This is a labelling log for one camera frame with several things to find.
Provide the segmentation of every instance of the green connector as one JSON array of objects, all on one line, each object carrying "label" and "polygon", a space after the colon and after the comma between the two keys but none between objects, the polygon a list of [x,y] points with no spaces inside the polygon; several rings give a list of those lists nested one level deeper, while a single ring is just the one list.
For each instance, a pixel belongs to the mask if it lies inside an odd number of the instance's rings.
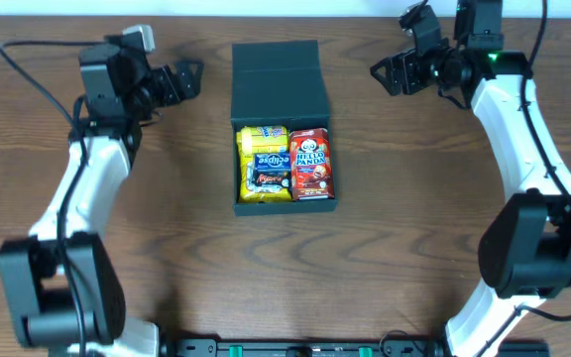
[{"label": "green connector", "polygon": [[242,346],[230,346],[228,353],[230,357],[243,357],[244,348]]},{"label": "green connector", "polygon": [[361,347],[358,349],[358,357],[373,357],[374,352],[370,347]]}]

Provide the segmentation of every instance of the white wall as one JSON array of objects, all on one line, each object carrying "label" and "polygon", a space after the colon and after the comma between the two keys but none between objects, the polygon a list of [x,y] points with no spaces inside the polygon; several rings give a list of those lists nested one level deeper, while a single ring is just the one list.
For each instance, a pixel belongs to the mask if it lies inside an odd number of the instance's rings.
[{"label": "white wall", "polygon": [[[418,0],[0,0],[0,15],[392,16]],[[571,0],[549,0],[549,15],[571,18]],[[431,0],[438,16],[457,0]],[[541,0],[504,0],[505,17],[539,17]]]}]

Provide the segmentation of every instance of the yellow snack bag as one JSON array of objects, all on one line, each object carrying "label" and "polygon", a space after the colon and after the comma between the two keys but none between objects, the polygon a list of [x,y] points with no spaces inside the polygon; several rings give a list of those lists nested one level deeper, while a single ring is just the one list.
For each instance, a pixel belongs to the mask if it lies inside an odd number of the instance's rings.
[{"label": "yellow snack bag", "polygon": [[240,133],[244,155],[287,152],[287,129],[283,125],[245,127]]},{"label": "yellow snack bag", "polygon": [[292,201],[289,193],[287,173],[259,174],[255,170],[255,156],[244,155],[242,150],[242,134],[237,133],[237,147],[241,172],[239,201],[241,203],[288,202]]}]

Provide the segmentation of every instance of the blue candy package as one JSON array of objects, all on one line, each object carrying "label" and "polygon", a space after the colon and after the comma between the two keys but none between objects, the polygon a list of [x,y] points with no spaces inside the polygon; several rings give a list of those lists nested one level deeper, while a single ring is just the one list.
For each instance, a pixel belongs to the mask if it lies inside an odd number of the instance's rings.
[{"label": "blue candy package", "polygon": [[282,173],[291,170],[289,153],[255,155],[255,170],[259,173]]}]

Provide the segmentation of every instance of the red snack box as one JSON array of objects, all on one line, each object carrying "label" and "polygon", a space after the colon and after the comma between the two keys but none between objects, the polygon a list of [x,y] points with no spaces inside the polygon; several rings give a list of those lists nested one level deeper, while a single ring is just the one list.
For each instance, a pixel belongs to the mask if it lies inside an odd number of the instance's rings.
[{"label": "red snack box", "polygon": [[327,129],[291,132],[289,157],[294,200],[334,198]]}]

